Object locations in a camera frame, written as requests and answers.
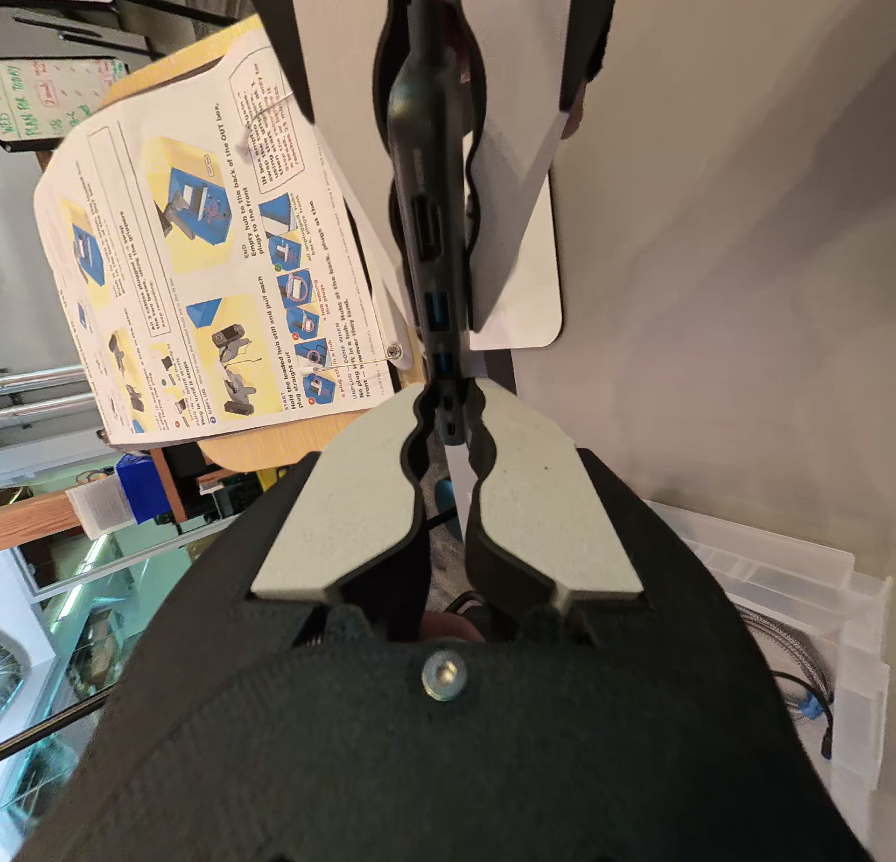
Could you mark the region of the instruction sheet on stand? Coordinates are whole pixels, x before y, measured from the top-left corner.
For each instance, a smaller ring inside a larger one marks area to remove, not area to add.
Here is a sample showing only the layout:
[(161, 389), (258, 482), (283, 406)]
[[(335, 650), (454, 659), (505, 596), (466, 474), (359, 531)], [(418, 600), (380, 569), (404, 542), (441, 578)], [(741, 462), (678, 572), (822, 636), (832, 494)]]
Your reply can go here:
[[(253, 14), (140, 68), (106, 92), (100, 111), (107, 113), (112, 105), (122, 100), (151, 94), (157, 87), (182, 82), (189, 76), (210, 70), (213, 62), (227, 53), (237, 39), (262, 29), (261, 18)], [(385, 264), (380, 262), (372, 243), (362, 237), (358, 237), (355, 243), (357, 251), (364, 255), (365, 272), (371, 283), (381, 336), (387, 347), (397, 344), (401, 349), (396, 360), (389, 360), (395, 391), (421, 384), (425, 381), (425, 371), (416, 330), (408, 326), (403, 311), (384, 282)], [(337, 412), (311, 420), (294, 420), (200, 439), (198, 444), (208, 460), (219, 467), (233, 472), (260, 471), (293, 465), (305, 454), (323, 450), (339, 432), (360, 416), (360, 411)]]

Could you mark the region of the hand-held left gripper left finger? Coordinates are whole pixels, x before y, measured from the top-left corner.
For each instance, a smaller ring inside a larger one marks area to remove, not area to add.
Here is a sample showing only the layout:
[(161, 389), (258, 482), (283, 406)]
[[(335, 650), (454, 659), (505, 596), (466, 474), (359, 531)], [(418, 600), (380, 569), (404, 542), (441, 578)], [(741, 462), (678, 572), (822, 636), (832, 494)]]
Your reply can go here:
[(259, 599), (363, 610), (372, 625), (419, 625), (431, 581), (421, 480), (430, 387), (364, 413), (320, 453), (254, 581)]

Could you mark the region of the printed instruction sheet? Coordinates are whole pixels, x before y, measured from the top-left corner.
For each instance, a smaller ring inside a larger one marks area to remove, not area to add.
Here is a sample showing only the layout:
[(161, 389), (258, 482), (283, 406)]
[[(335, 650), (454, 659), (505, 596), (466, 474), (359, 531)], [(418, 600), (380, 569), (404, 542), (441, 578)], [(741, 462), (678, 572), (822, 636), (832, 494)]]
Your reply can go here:
[(34, 195), (109, 445), (144, 449), (393, 396), (349, 213), (258, 17), (73, 129)]

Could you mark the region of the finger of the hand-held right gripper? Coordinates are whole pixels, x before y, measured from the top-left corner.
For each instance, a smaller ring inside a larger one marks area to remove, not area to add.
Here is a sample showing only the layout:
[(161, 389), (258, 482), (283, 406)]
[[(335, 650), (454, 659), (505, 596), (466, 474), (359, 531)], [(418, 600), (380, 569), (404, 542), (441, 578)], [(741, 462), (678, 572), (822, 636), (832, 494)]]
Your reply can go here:
[(478, 205), (470, 333), (483, 328), (517, 259), (581, 89), (600, 69), (616, 0), (461, 0), (485, 77), (469, 152)]
[(392, 165), (375, 95), (388, 0), (251, 2), (352, 216), (384, 346), (412, 348), (411, 303), (390, 223)]

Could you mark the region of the white document stand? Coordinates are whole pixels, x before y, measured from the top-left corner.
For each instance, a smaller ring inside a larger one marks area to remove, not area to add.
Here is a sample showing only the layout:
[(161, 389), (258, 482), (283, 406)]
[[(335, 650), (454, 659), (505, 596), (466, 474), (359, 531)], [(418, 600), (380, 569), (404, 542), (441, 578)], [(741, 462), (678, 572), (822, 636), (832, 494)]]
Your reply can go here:
[(552, 175), (542, 184), (514, 266), (483, 328), (469, 335), (475, 352), (539, 349), (560, 334), (563, 303), (559, 277)]

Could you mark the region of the clear plastic organizer box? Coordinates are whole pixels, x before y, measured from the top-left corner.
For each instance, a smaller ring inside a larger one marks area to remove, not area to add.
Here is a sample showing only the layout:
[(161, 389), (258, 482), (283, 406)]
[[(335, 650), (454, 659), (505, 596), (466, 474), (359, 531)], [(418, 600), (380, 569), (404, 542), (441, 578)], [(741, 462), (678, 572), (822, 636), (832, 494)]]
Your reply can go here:
[(649, 506), (699, 557), (734, 603), (798, 633), (828, 673), (832, 755), (821, 748), (820, 704), (790, 679), (801, 739), (826, 778), (874, 792), (885, 740), (890, 667), (883, 661), (892, 580), (859, 574), (842, 550), (656, 501)]

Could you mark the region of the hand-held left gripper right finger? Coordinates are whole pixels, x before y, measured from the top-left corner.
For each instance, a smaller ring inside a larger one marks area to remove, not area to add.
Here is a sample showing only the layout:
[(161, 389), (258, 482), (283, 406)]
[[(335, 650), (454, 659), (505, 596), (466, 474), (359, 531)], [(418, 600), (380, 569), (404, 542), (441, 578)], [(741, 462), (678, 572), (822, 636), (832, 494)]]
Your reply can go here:
[(487, 604), (515, 625), (534, 610), (561, 619), (585, 603), (644, 593), (575, 442), (491, 379), (468, 384), (475, 474), (465, 567)]

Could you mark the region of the black slim usb hub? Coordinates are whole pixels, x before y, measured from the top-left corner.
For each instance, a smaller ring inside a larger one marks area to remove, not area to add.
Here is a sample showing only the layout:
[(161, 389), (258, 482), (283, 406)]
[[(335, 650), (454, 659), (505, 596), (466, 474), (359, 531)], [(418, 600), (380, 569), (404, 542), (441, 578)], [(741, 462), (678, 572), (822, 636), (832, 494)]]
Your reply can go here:
[(477, 117), (476, 56), (461, 0), (386, 0), (374, 94), (393, 171), (389, 219), (446, 446), (467, 436), (462, 366), (477, 212), (464, 144)]

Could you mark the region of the small blue plastic bin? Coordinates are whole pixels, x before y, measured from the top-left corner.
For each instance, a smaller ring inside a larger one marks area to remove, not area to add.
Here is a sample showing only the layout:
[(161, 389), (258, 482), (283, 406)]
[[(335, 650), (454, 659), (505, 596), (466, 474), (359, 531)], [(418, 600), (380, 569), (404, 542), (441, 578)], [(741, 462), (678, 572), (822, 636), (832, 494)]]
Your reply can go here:
[(152, 457), (125, 454), (116, 464), (116, 473), (136, 523), (144, 523), (170, 510), (161, 476)]

